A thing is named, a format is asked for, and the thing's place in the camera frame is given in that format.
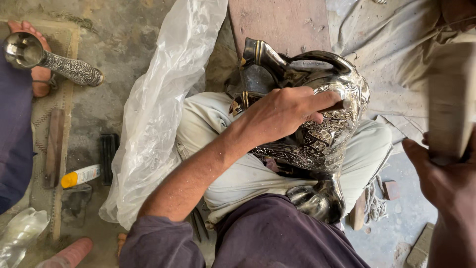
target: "woven mat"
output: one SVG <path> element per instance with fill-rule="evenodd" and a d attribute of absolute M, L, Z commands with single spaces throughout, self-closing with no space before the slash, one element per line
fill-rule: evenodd
<path fill-rule="evenodd" d="M 67 58 L 76 59 L 78 55 L 79 29 L 73 23 L 28 20 L 47 39 L 52 52 Z M 0 18 L 0 40 L 10 33 L 7 20 Z M 27 251 L 20 267 L 34 267 L 38 262 L 51 257 L 57 251 L 61 225 L 61 193 L 62 187 L 56 189 L 43 188 L 45 177 L 46 147 L 48 144 L 48 131 L 50 127 L 50 114 L 53 108 L 65 110 L 63 147 L 61 151 L 60 177 L 65 174 L 66 152 L 68 151 L 68 136 L 71 122 L 71 100 L 73 83 L 57 77 L 58 89 L 51 90 L 43 98 L 33 101 L 31 113 L 31 127 L 33 130 L 33 151 L 38 153 L 33 157 L 33 173 L 30 185 L 25 196 L 9 211 L 0 215 L 0 230 L 20 211 L 27 207 L 33 207 L 37 211 L 46 210 L 51 216 L 48 227 L 43 231 L 33 245 Z"/>

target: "white pants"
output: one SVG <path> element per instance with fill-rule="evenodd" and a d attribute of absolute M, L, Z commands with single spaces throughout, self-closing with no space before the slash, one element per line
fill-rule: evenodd
<path fill-rule="evenodd" d="M 185 99 L 177 129 L 177 147 L 183 160 L 205 147 L 234 120 L 228 114 L 231 99 L 224 93 L 204 92 Z M 340 185 L 349 213 L 362 191 L 382 165 L 392 143 L 390 130 L 381 123 L 362 120 L 347 145 Z M 246 154 L 218 177 L 205 191 L 210 208 L 207 227 L 245 202 L 265 193 L 284 195 L 298 185 L 314 185 L 315 180 L 279 176 L 254 155 Z"/>

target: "yellow bottle cap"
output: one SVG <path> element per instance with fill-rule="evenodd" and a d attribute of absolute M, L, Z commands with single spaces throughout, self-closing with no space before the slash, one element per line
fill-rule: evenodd
<path fill-rule="evenodd" d="M 77 183 L 78 173 L 76 172 L 68 173 L 61 178 L 61 186 L 63 186 L 63 188 L 73 187 Z"/>

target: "engraved metal vase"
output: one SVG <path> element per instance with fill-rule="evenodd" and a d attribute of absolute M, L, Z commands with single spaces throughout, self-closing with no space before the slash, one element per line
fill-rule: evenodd
<path fill-rule="evenodd" d="M 308 67 L 298 64 L 302 60 L 326 64 Z M 294 187 L 287 191 L 287 196 L 299 211 L 338 223 L 346 208 L 340 170 L 346 145 L 368 106 L 370 91 L 366 80 L 339 55 L 309 51 L 291 58 L 276 53 L 264 41 L 247 38 L 241 69 L 251 65 L 264 67 L 277 88 L 309 86 L 315 93 L 331 90 L 350 100 L 348 110 L 324 112 L 321 124 L 305 122 L 292 135 L 251 151 L 258 158 L 274 158 L 280 169 L 278 174 L 316 179 L 314 186 Z M 258 92 L 237 93 L 229 112 L 238 115 L 263 96 Z"/>
<path fill-rule="evenodd" d="M 3 50 L 7 61 L 16 68 L 45 67 L 80 85 L 98 86 L 104 81 L 102 72 L 91 64 L 46 51 L 38 38 L 27 32 L 10 34 L 3 43 Z"/>

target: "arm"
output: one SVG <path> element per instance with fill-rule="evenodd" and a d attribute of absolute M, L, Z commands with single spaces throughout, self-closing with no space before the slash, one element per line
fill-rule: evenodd
<path fill-rule="evenodd" d="M 144 202 L 138 218 L 150 215 L 184 220 L 208 186 L 236 160 L 258 145 L 294 133 L 305 121 L 322 122 L 317 111 L 338 101 L 337 93 L 314 95 L 310 87 L 273 90 L 170 173 Z"/>
<path fill-rule="evenodd" d="M 476 267 L 476 129 L 468 146 L 471 156 L 465 163 L 441 167 L 430 162 L 425 148 L 403 141 L 423 195 L 438 209 L 429 253 L 431 268 Z"/>

